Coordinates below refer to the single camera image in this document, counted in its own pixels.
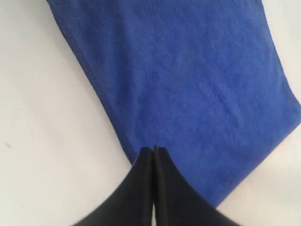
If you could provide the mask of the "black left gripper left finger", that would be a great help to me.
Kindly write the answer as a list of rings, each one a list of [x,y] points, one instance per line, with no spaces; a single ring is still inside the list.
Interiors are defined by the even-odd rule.
[[[140,150],[131,170],[116,190],[77,226],[151,226],[153,151]]]

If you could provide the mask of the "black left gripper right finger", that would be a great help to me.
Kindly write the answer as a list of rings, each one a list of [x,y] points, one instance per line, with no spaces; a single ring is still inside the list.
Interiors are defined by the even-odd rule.
[[[236,226],[186,181],[167,149],[153,152],[154,205],[158,226]]]

